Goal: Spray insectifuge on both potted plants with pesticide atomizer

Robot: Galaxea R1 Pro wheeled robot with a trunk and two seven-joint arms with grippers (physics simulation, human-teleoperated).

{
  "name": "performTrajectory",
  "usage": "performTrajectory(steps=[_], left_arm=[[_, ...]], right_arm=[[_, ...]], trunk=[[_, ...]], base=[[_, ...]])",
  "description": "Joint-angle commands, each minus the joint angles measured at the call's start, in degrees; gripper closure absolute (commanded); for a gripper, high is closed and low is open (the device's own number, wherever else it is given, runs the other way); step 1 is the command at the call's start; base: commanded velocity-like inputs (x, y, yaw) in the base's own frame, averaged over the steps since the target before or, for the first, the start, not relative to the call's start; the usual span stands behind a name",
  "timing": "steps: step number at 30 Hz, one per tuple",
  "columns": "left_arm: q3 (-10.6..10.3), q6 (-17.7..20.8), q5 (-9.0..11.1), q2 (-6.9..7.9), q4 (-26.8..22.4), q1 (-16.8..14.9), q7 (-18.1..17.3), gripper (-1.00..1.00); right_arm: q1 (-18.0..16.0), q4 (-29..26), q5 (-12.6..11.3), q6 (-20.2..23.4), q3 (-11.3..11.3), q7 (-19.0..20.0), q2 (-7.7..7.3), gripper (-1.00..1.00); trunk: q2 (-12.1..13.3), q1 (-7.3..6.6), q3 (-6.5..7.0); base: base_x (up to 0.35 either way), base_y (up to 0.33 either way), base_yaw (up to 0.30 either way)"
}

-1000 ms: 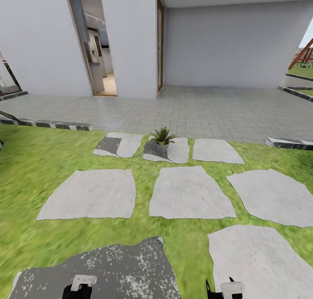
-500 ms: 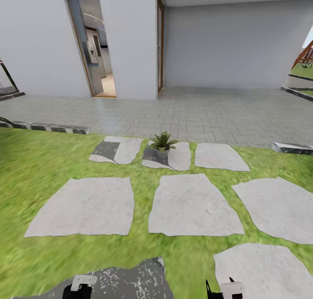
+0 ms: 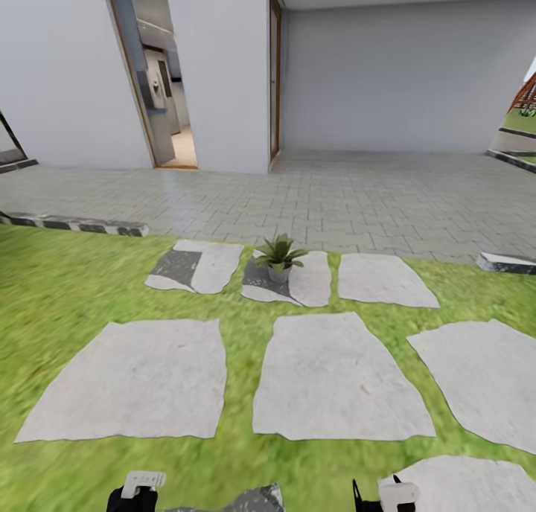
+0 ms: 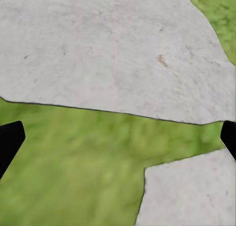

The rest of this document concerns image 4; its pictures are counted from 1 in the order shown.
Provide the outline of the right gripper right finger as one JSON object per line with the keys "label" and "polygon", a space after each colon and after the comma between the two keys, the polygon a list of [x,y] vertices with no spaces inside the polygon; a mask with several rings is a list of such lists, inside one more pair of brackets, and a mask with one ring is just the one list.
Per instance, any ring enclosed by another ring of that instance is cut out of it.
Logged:
{"label": "right gripper right finger", "polygon": [[220,137],[236,160],[236,122],[224,121]]}

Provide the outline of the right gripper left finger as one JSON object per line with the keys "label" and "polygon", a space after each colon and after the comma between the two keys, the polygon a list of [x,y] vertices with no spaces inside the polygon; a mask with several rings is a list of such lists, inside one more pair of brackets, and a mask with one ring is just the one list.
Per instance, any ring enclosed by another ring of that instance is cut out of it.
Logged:
{"label": "right gripper left finger", "polygon": [[0,126],[0,179],[14,159],[26,136],[21,121]]}

